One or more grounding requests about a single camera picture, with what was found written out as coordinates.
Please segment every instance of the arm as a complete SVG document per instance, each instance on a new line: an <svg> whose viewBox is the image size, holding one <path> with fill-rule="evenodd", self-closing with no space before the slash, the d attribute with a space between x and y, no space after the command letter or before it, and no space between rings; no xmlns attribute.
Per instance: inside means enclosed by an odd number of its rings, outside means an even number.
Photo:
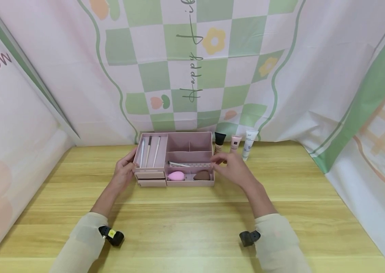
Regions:
<svg viewBox="0 0 385 273"><path fill-rule="evenodd" d="M95 202L91 211L77 223L68 241L55 259L51 273L84 273L98 259L105 240L99 227L108 225L107 217L115 200L133 177L132 163L136 148L117 162L114 175Z"/></svg>
<svg viewBox="0 0 385 273"><path fill-rule="evenodd" d="M247 196L255 216L256 230L261 238L256 241L256 257L267 273L311 272L299 239L286 218L274 208L264 187L237 154L219 153L211 158L213 169L238 184ZM227 167L220 164L227 161Z"/></svg>

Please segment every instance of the yellow sticker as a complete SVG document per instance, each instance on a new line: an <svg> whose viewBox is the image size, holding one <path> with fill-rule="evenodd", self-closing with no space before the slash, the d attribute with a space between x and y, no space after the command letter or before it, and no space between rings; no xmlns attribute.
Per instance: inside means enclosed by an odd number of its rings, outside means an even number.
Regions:
<svg viewBox="0 0 385 273"><path fill-rule="evenodd" d="M109 230L108 236L113 239L114 235L115 235L115 230L113 229Z"/></svg>

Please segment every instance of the yellow flower print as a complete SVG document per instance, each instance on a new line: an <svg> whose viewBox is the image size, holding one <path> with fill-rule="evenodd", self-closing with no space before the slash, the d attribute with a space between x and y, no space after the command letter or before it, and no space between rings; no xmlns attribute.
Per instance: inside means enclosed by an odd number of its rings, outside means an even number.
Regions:
<svg viewBox="0 0 385 273"><path fill-rule="evenodd" d="M273 70L273 68L276 66L277 62L278 62L277 58L274 58L274 57L268 58L264 62L264 64L259 68L259 74L261 74L261 77L264 77L265 75L270 73Z"/></svg>
<svg viewBox="0 0 385 273"><path fill-rule="evenodd" d="M213 38L217 38L218 42L216 45L212 44ZM208 34L203 39L203 47L209 55L214 55L216 52L224 49L224 39L226 38L226 32L216 28L210 28Z"/></svg>

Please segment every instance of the pink tube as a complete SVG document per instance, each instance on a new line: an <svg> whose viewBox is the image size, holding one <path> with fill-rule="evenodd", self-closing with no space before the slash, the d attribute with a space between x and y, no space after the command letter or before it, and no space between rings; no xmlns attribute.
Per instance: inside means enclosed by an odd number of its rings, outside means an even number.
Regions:
<svg viewBox="0 0 385 273"><path fill-rule="evenodd" d="M239 143L241 142L242 136L232 135L232 142L230 143L230 152L235 152L238 149Z"/></svg>

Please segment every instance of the cosmetic tube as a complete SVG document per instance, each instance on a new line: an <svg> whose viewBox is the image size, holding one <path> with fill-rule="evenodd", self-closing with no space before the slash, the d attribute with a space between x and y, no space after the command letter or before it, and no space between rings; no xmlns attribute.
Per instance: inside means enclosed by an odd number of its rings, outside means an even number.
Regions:
<svg viewBox="0 0 385 273"><path fill-rule="evenodd" d="M253 142L255 141L256 136L258 135L257 130L246 130L246 140L244 142L243 149L243 160L246 161L248 155L250 154L250 150L252 149Z"/></svg>
<svg viewBox="0 0 385 273"><path fill-rule="evenodd" d="M235 152L238 149L239 142L243 137L240 135L232 135L232 142L230 143L230 152Z"/></svg>
<svg viewBox="0 0 385 273"><path fill-rule="evenodd" d="M226 138L225 134L221 134L221 133L215 132L215 150L214 150L214 155L221 153L222 144L224 143L224 139L225 138Z"/></svg>

